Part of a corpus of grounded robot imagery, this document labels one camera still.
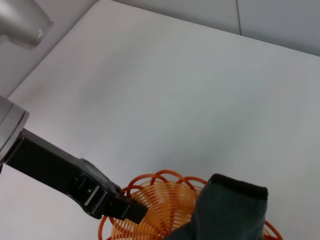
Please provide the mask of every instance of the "orange basket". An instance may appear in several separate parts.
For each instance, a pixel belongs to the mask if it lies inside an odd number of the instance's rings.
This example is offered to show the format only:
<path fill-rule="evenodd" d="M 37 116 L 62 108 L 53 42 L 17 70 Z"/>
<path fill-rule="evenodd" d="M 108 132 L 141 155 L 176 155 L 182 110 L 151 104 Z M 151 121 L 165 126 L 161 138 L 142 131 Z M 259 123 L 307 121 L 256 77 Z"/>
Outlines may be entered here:
<path fill-rule="evenodd" d="M 163 174 L 175 180 L 167 180 Z M 144 174 L 133 179 L 121 193 L 149 208 L 140 224 L 128 219 L 109 218 L 113 225 L 107 240 L 162 240 L 173 230 L 188 223 L 194 212 L 196 200 L 207 181 L 194 177 L 183 177 L 175 171 L 161 170 L 156 174 Z M 98 229 L 98 239 L 103 240 L 104 216 Z M 265 221 L 264 240 L 283 240 L 279 232 Z"/>

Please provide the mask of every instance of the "sock cuff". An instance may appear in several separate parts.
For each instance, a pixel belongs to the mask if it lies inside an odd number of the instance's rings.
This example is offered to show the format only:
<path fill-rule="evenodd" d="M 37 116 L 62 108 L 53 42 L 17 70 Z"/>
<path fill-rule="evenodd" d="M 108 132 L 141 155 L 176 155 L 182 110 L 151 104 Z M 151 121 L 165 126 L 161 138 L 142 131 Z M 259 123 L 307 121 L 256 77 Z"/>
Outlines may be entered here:
<path fill-rule="evenodd" d="M 249 196 L 255 199 L 260 199 L 265 201 L 268 200 L 268 189 L 266 187 L 253 185 L 245 181 L 235 180 L 233 178 L 230 178 L 218 173 L 212 175 L 209 182 L 220 184 L 233 191 L 236 191 L 240 194 L 244 194 L 246 196 Z"/>

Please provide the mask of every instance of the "white table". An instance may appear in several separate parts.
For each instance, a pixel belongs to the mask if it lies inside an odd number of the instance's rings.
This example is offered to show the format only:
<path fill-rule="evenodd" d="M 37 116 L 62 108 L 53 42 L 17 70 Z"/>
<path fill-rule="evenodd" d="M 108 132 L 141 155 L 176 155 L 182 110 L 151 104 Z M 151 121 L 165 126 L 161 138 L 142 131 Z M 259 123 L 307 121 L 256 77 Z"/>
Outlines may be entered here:
<path fill-rule="evenodd" d="M 100 1 L 10 99 L 28 130 L 123 187 L 225 174 L 268 187 L 285 239 L 319 238 L 319 57 Z M 0 191 L 1 239 L 97 239 L 99 221 L 8 166 Z"/>

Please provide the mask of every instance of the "gray sock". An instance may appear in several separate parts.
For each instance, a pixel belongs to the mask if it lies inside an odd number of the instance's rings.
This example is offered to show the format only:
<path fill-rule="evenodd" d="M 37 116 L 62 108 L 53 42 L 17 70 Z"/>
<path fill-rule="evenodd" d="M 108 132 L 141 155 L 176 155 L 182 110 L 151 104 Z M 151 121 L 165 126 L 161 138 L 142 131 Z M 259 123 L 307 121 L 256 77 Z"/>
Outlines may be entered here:
<path fill-rule="evenodd" d="M 191 221 L 165 240 L 261 240 L 268 190 L 214 174 L 202 189 Z"/>

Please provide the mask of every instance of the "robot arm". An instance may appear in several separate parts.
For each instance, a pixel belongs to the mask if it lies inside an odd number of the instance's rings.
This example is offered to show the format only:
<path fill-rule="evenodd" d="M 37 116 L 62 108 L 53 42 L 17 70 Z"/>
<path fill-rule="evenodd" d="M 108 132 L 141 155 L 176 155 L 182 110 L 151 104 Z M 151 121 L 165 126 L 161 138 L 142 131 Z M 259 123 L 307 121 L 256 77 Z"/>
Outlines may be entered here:
<path fill-rule="evenodd" d="M 36 47 L 53 26 L 34 0 L 0 0 L 0 37 L 23 47 Z"/>
<path fill-rule="evenodd" d="M 148 208 L 120 194 L 121 188 L 93 164 L 24 129 L 29 113 L 0 96 L 0 171 L 3 164 L 69 196 L 90 216 L 140 223 Z"/>

